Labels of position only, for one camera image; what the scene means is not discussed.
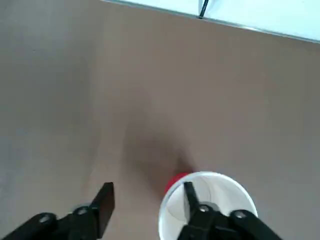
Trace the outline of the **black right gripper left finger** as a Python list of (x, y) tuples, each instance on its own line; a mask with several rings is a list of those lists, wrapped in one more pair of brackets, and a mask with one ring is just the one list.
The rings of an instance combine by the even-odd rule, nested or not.
[(115, 209), (113, 182), (105, 182), (89, 205), (62, 218), (42, 212), (8, 233), (4, 240), (100, 240)]

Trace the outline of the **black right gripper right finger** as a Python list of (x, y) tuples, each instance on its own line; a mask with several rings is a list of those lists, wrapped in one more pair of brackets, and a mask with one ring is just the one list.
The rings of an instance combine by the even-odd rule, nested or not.
[(191, 182), (184, 182), (183, 188), (188, 218), (178, 235), (180, 240), (281, 240), (252, 212), (236, 209), (226, 216), (199, 201)]

